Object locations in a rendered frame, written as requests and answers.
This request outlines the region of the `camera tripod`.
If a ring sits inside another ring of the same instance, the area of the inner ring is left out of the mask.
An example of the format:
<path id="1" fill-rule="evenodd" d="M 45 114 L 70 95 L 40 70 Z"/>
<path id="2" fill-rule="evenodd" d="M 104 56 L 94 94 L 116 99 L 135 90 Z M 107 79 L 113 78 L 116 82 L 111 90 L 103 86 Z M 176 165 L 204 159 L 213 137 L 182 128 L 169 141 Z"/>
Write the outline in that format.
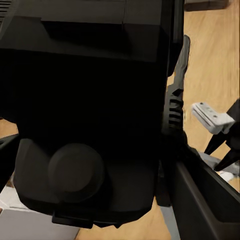
<path id="1" fill-rule="evenodd" d="M 183 131 L 183 94 L 185 73 L 189 67 L 190 44 L 190 37 L 184 34 L 182 50 L 174 69 L 173 84 L 170 84 L 166 91 L 161 131 L 163 134 L 179 139 L 185 146 L 187 144 L 187 136 L 185 131 Z M 217 164 L 221 162 L 220 158 L 198 151 L 197 148 L 191 147 L 189 149 L 212 169 L 216 169 Z M 217 172 L 217 174 L 226 182 L 240 178 L 240 160 L 225 167 L 225 169 Z M 158 178 L 155 198 L 157 205 L 160 206 L 171 240 L 181 240 L 160 156 L 158 160 Z"/>

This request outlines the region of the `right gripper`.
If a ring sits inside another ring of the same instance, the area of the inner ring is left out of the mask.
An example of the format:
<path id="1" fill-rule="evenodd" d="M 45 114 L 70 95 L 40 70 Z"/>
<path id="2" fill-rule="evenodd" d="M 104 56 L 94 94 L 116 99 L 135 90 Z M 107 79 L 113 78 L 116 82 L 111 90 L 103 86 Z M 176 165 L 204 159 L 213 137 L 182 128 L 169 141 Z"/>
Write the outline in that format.
<path id="1" fill-rule="evenodd" d="M 235 123 L 229 129 L 228 134 L 220 131 L 217 135 L 213 135 L 204 151 L 205 154 L 211 155 L 226 140 L 225 143 L 230 147 L 230 151 L 217 164 L 216 172 L 222 172 L 225 167 L 240 160 L 240 98 L 233 103 L 226 113 L 235 120 Z"/>

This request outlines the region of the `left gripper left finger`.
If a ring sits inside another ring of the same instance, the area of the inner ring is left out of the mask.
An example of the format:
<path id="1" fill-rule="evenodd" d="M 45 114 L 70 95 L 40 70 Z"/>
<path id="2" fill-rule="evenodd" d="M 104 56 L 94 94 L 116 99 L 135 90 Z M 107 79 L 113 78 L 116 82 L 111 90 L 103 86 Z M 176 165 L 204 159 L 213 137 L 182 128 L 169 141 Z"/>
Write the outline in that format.
<path id="1" fill-rule="evenodd" d="M 15 171 L 15 161 L 19 145 L 19 133 L 0 138 L 0 193 Z"/>

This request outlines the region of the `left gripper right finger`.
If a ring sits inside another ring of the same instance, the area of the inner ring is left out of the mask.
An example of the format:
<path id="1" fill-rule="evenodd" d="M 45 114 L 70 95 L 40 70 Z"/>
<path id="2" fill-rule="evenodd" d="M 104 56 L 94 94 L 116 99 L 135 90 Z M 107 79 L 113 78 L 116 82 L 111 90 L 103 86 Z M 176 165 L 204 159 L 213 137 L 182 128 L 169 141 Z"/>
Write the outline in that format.
<path id="1" fill-rule="evenodd" d="M 181 240 L 240 240 L 240 193 L 176 137 L 159 157 Z"/>

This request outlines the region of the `digital camera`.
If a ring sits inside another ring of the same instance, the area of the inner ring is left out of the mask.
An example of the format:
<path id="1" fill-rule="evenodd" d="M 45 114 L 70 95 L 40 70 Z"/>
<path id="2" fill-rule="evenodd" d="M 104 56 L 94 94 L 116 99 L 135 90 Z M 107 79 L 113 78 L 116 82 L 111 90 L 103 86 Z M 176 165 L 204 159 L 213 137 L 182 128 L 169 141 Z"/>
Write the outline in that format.
<path id="1" fill-rule="evenodd" d="M 86 229 L 152 209 L 184 13 L 185 0 L 0 0 L 0 120 L 17 124 L 27 208 Z"/>

